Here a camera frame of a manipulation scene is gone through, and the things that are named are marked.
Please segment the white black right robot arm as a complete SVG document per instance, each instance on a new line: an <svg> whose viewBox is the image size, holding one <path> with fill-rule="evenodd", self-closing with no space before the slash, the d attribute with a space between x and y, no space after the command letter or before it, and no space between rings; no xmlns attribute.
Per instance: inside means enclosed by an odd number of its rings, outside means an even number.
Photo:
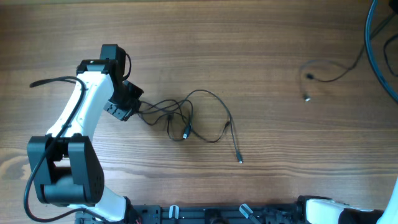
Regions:
<svg viewBox="0 0 398 224"><path fill-rule="evenodd" d="M353 207L331 198L300 196L304 223L311 224L397 224L397 181L385 210Z"/></svg>

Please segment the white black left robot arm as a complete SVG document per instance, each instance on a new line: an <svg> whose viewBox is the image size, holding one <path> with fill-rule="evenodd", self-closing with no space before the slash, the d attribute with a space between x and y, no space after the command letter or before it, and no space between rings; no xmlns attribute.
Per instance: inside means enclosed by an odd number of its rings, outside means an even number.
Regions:
<svg viewBox="0 0 398 224"><path fill-rule="evenodd" d="M31 168L23 205L35 222L49 223L73 213L101 223L142 223L127 197L104 184L104 172L91 143L102 111L120 121L138 113L143 90L128 81L130 56L116 44L104 44L98 59L82 60L74 76L38 80L75 88L62 114L44 136L27 145Z"/></svg>

